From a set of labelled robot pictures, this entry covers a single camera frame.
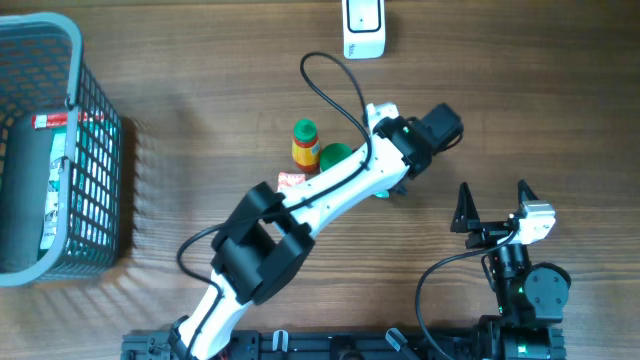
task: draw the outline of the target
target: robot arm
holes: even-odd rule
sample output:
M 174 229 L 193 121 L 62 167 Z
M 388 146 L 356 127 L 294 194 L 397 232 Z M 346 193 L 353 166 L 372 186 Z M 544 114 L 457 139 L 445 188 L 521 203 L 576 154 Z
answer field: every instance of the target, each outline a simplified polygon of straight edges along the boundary
M 391 103 L 367 106 L 372 151 L 367 167 L 357 177 L 308 207 L 286 209 L 331 187 L 361 166 L 366 144 L 330 170 L 293 188 L 275 193 L 266 183 L 251 189 L 233 211 L 229 226 L 216 234 L 212 247 L 213 286 L 193 315 L 173 326 L 172 350 L 181 359 L 209 359 L 229 342 L 231 331 L 251 304 L 259 305 L 282 289 L 298 272 L 315 244 L 315 237 L 331 221 L 365 198 L 413 179 L 431 163 L 432 156 L 462 135 L 460 118 L 445 104 L 422 120 L 404 119 Z M 263 217 L 282 234 L 279 242 L 258 223 Z M 243 221 L 254 218 L 255 221 Z M 199 334 L 198 326 L 202 323 Z M 191 354 L 187 348 L 193 337 Z

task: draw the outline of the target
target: wooden surface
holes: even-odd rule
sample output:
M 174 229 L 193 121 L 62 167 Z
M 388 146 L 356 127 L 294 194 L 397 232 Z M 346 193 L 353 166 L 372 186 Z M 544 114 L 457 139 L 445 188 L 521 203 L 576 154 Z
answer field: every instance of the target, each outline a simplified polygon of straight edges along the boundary
M 573 278 L 562 324 L 569 358 L 636 358 L 640 12 L 612 4 L 389 4 L 385 56 L 349 64 L 366 100 L 393 101 L 405 116 L 447 102 L 463 118 L 464 141 L 409 183 L 408 197 L 371 198 L 335 221 L 293 282 L 238 328 L 415 326 L 420 274 L 464 250 L 465 237 L 449 233 L 459 183 L 495 220 L 515 210 L 525 178 L 557 210 L 530 255 Z M 298 119 L 313 119 L 324 144 L 362 142 L 298 72 L 308 51 L 340 54 L 339 4 L 60 11 L 79 24 L 88 63 L 133 119 L 127 161 L 136 176 L 123 205 L 132 247 L 102 279 L 0 290 L 2 359 L 118 357 L 123 334 L 195 308 L 205 286 L 177 270 L 179 244 L 226 219 L 253 185 L 294 170 Z M 309 68 L 357 111 L 335 66 Z M 208 273 L 212 256 L 203 241 L 188 259 Z M 456 326 L 496 314 L 479 259 L 437 272 L 423 309 L 428 323 Z

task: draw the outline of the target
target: gray basket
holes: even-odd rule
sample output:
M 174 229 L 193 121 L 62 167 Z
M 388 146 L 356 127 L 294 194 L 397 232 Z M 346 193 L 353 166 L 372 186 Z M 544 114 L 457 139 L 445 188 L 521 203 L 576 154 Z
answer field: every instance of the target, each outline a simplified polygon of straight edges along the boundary
M 116 259 L 122 127 L 82 52 L 62 15 L 0 17 L 0 286 L 95 276 Z M 53 134 L 31 116 L 55 112 L 68 113 L 57 233 L 38 260 Z

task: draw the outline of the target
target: green lid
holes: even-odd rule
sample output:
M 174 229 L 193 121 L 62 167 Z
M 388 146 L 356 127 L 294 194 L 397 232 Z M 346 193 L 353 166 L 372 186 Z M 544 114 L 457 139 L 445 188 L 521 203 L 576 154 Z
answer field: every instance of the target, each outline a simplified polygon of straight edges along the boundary
M 320 153 L 320 170 L 327 171 L 333 165 L 348 158 L 352 152 L 351 148 L 345 144 L 327 145 Z
M 296 126 L 293 128 L 293 136 L 301 142 L 310 142 L 317 134 L 318 130 L 316 129 L 316 124 L 309 119 L 302 119 L 298 121 Z

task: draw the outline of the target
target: green round object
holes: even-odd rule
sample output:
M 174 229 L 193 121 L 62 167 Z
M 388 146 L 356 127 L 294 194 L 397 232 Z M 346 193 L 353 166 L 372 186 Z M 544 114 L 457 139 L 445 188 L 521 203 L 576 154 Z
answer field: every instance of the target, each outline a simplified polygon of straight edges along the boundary
M 335 143 L 327 145 L 320 153 L 320 170 L 327 171 L 333 165 L 346 159 L 353 151 L 345 144 Z
M 309 119 L 302 119 L 296 123 L 293 128 L 293 136 L 300 142 L 311 142 L 318 135 L 316 124 Z

